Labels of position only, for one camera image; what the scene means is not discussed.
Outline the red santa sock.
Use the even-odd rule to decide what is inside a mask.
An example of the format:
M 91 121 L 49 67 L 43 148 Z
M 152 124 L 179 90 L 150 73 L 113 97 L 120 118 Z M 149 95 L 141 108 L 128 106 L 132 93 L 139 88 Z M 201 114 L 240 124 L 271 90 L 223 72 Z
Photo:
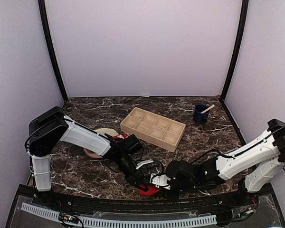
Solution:
M 161 191 L 161 189 L 159 189 L 159 188 L 157 188 L 155 186 L 149 185 L 147 191 L 143 191 L 141 189 L 138 189 L 138 191 L 139 191 L 139 194 L 142 195 L 142 196 L 154 196 L 157 193 L 159 193 Z
M 115 142 L 121 142 L 121 141 L 127 139 L 128 137 L 129 137 L 128 134 L 119 134 L 117 136 L 114 136 L 113 139 Z

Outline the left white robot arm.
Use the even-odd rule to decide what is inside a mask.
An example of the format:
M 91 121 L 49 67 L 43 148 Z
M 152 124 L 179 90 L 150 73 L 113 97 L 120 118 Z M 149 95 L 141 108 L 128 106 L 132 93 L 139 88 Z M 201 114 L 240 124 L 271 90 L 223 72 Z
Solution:
M 32 160 L 35 183 L 40 192 L 38 198 L 47 207 L 57 204 L 57 195 L 50 191 L 50 154 L 58 142 L 68 142 L 112 160 L 130 185 L 148 191 L 144 174 L 130 157 L 142 149 L 135 135 L 123 139 L 98 133 L 65 115 L 58 106 L 31 121 L 28 130 L 24 147 Z

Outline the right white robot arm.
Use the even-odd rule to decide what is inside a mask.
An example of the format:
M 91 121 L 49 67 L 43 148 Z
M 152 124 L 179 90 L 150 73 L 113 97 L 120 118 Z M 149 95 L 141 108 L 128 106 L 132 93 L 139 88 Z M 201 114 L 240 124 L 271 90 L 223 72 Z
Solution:
M 187 161 L 172 161 L 163 176 L 164 183 L 179 192 L 212 190 L 238 173 L 256 166 L 238 184 L 233 202 L 243 206 L 251 194 L 261 190 L 280 170 L 285 169 L 285 123 L 277 119 L 255 140 L 237 150 L 194 165 Z

